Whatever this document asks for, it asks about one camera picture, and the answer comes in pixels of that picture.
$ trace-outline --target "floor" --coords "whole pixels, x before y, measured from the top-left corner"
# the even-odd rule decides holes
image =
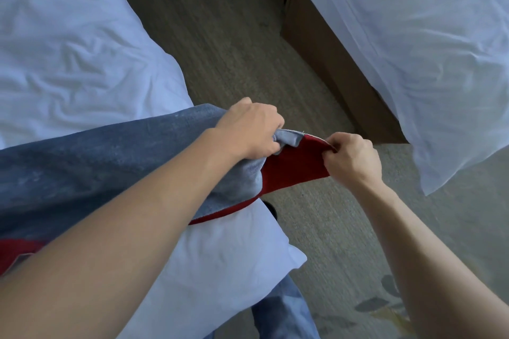
[[[286,127],[326,137],[353,127],[279,37],[280,0],[128,0],[151,37],[179,62],[195,104],[244,96],[275,104]],[[379,148],[386,182],[502,299],[509,302],[509,150],[424,197],[408,145]],[[353,197],[330,179],[268,196],[290,242],[308,256],[292,273],[322,338],[409,337],[381,248]],[[258,337],[249,311],[217,339]]]

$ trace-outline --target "left hand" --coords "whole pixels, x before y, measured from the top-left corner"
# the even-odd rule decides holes
[[[234,104],[216,125],[239,158],[258,159],[276,153],[279,143],[272,138],[284,125],[276,106],[254,104],[242,98]]]

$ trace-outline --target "jeans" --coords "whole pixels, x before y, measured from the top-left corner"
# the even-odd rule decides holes
[[[308,305],[288,275],[251,311],[260,339],[320,339]],[[214,333],[204,339],[214,339]]]

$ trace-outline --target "person's right arm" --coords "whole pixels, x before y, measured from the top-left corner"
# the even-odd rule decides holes
[[[324,153],[330,175],[364,209],[420,338],[509,337],[509,306],[487,288],[382,181],[372,143],[335,133]]]

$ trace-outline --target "hand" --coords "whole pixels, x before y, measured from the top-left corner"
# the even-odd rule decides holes
[[[338,150],[323,153],[325,168],[337,182],[350,191],[382,182],[382,163],[371,141],[358,134],[334,133],[327,142]]]
[[[234,104],[216,125],[240,159],[258,159],[276,153],[279,143],[272,136],[282,128],[284,119],[270,104],[254,104],[242,98]]]

